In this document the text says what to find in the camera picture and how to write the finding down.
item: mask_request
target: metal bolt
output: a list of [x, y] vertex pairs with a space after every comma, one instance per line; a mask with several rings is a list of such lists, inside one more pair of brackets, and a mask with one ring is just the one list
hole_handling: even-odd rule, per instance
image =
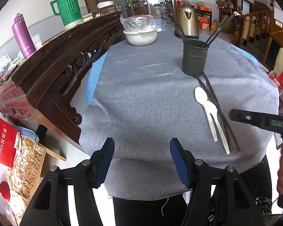
[[228, 166], [227, 169], [228, 169], [228, 171], [230, 171], [230, 172], [235, 171], [235, 168], [234, 168], [233, 166]]
[[83, 166], [88, 166], [90, 163], [91, 163], [90, 160], [83, 160], [82, 161]]
[[201, 165], [203, 164], [203, 161], [197, 159], [197, 160], [195, 160], [195, 164], [196, 164], [197, 166], [201, 166]]
[[57, 166], [56, 165], [52, 165], [52, 166], [50, 166], [50, 168], [49, 168], [49, 170], [51, 171], [51, 172], [54, 172], [55, 170], [57, 170]]

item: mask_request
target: white spoon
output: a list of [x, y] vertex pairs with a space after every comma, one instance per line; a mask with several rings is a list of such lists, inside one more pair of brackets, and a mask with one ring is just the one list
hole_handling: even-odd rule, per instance
[[221, 137], [221, 141], [222, 141], [222, 144], [223, 144], [223, 147], [225, 149], [225, 152], [227, 155], [230, 154], [230, 149], [228, 147], [228, 142], [226, 141], [226, 137], [224, 135], [224, 132], [219, 124], [219, 121], [218, 121], [218, 117], [217, 117], [217, 112], [218, 112], [218, 109], [217, 107], [210, 101], [207, 101], [206, 103], [206, 107], [208, 109], [208, 112], [211, 113], [211, 115], [213, 116], [214, 118], [214, 121], [216, 123], [216, 126], [217, 126], [217, 129], [219, 131], [219, 135]]
[[196, 98], [196, 101], [203, 106], [206, 117], [208, 119], [208, 125], [213, 135], [213, 139], [215, 142], [217, 142], [218, 138], [217, 138], [216, 129], [215, 129], [212, 117], [210, 115], [210, 112], [208, 111], [208, 108], [207, 108], [208, 96], [206, 95], [206, 92], [201, 87], [195, 88], [195, 98]]

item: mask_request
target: gold kettle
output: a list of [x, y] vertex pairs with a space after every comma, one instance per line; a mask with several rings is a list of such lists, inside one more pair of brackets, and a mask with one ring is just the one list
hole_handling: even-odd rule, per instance
[[188, 38], [199, 38], [198, 16], [196, 15], [195, 9], [189, 3], [184, 3], [177, 10], [176, 22], [180, 23], [184, 34]]

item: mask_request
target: gray utensil holder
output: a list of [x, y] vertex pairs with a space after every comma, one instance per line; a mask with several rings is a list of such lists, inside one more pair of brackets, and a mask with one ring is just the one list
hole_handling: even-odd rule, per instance
[[204, 71], [208, 47], [202, 48], [205, 42], [188, 39], [188, 44], [183, 43], [182, 71], [189, 76], [201, 76]]

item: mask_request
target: spoon handle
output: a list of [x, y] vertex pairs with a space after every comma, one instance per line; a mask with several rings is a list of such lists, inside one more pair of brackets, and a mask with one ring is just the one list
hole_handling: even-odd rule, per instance
[[203, 105], [203, 107], [204, 107], [204, 111], [205, 111], [206, 117], [208, 119], [208, 125], [209, 125], [211, 133], [213, 135], [213, 139], [214, 139], [215, 142], [217, 142], [218, 141], [218, 137], [217, 137], [217, 133], [216, 133], [216, 129], [215, 129], [215, 125], [214, 125], [212, 116], [211, 116], [210, 112], [207, 110], [206, 106]]
[[221, 141], [222, 141], [223, 147], [225, 149], [225, 152], [226, 152], [227, 155], [229, 155], [230, 154], [230, 149], [228, 147], [228, 142], [226, 141], [226, 137], [224, 135], [224, 132], [223, 132], [223, 130], [222, 130], [221, 126], [220, 126], [220, 123], [218, 121], [217, 111], [216, 111], [216, 113], [213, 114], [213, 118], [214, 118], [214, 121], [216, 123], [217, 129], [219, 131], [219, 135], [221, 137]]

